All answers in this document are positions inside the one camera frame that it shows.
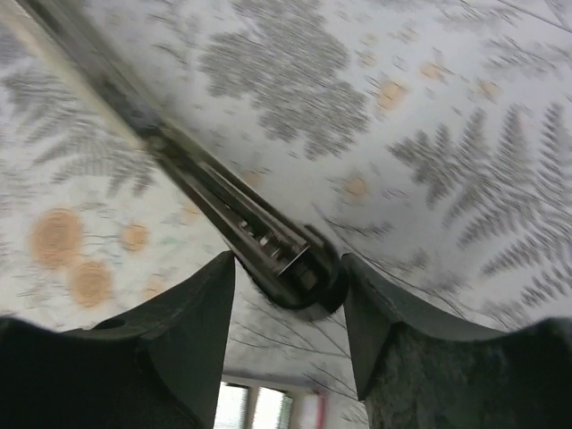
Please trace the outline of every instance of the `floral tablecloth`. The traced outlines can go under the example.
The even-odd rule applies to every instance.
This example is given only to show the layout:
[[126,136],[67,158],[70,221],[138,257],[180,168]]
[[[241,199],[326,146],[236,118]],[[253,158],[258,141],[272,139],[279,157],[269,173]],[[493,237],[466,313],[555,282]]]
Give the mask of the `floral tablecloth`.
[[[481,324],[570,314],[567,0],[81,3],[165,109],[341,249]],[[0,31],[5,314],[91,325],[224,249],[144,154]],[[354,396],[343,315],[298,324],[244,273],[235,307],[227,369]],[[336,418],[364,424],[346,405]]]

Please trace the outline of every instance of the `silver object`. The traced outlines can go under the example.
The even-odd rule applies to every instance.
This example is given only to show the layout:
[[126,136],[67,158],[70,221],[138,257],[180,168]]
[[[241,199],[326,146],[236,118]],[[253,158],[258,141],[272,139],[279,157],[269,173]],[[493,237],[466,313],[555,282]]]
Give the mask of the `silver object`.
[[114,130],[154,157],[272,302],[304,319],[329,315],[341,305],[347,285],[333,246],[270,206],[162,112],[75,4],[0,0],[0,13]]

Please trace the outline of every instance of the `table surface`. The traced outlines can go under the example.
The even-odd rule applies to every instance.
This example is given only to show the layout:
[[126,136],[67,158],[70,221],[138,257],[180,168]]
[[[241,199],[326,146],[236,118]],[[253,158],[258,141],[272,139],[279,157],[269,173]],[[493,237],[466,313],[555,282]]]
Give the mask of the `table surface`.
[[[233,171],[401,287],[504,330],[570,313],[566,2],[82,6]],[[110,138],[0,28],[3,314],[90,326],[223,249],[154,165]],[[294,372],[353,396],[343,315],[299,324],[267,306],[244,273],[228,349],[229,370]],[[351,407],[344,413],[363,420]]]

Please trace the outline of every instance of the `printed floral pattern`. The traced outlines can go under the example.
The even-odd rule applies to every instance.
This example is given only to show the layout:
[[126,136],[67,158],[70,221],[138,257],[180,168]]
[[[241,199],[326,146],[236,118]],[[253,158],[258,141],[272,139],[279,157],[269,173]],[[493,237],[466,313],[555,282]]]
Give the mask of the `printed floral pattern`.
[[[285,213],[321,217],[342,248],[478,323],[569,315],[567,2],[84,3],[165,108]],[[21,282],[5,312],[93,324],[224,248],[2,27],[0,102],[0,282]],[[100,274],[72,282],[87,262]],[[297,323],[243,273],[236,308],[227,368],[304,375],[335,391],[329,418],[366,426],[341,315]]]

